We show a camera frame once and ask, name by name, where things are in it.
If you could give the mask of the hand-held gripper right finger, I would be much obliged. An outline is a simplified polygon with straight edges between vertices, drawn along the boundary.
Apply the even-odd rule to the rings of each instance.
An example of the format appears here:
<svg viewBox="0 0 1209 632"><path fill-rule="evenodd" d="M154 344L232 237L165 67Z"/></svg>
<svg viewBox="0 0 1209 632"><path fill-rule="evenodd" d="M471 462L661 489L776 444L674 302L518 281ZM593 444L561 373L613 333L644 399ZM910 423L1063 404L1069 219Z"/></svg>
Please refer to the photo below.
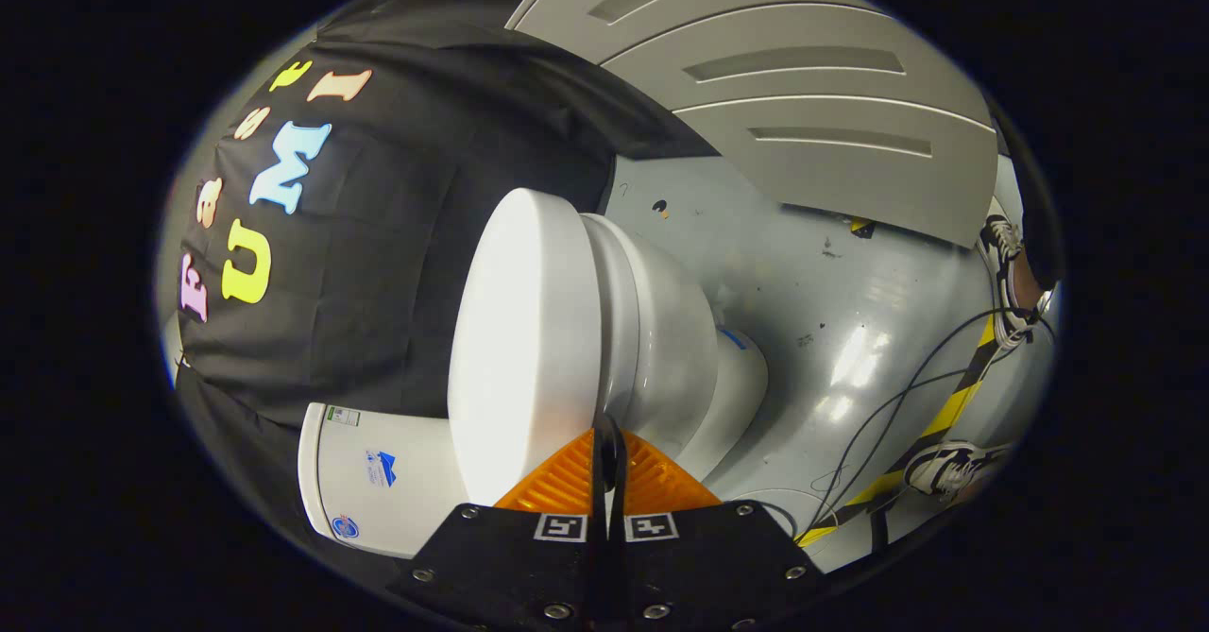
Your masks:
<svg viewBox="0 0 1209 632"><path fill-rule="evenodd" d="M831 595L773 508L722 501L642 437L609 425L611 585L626 631L770 631Z"/></svg>

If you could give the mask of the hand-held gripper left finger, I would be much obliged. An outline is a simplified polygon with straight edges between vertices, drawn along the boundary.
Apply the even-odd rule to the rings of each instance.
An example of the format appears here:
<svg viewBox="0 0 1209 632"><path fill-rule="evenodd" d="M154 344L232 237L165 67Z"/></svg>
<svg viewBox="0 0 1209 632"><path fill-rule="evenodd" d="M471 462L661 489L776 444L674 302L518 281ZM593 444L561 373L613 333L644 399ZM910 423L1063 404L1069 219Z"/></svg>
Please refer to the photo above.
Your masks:
<svg viewBox="0 0 1209 632"><path fill-rule="evenodd" d="M458 504L389 592L446 631L591 631L604 546L611 416L588 435L588 510Z"/></svg>

